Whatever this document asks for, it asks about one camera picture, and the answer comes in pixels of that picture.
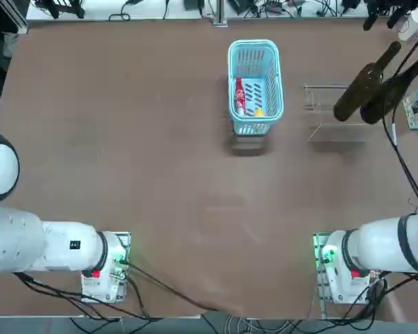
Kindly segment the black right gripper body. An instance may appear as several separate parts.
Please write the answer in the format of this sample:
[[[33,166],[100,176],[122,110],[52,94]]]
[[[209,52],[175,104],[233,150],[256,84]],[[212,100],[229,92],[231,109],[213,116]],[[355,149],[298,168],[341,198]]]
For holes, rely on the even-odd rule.
[[[368,13],[387,14],[403,8],[405,12],[418,7],[417,0],[364,0]]]

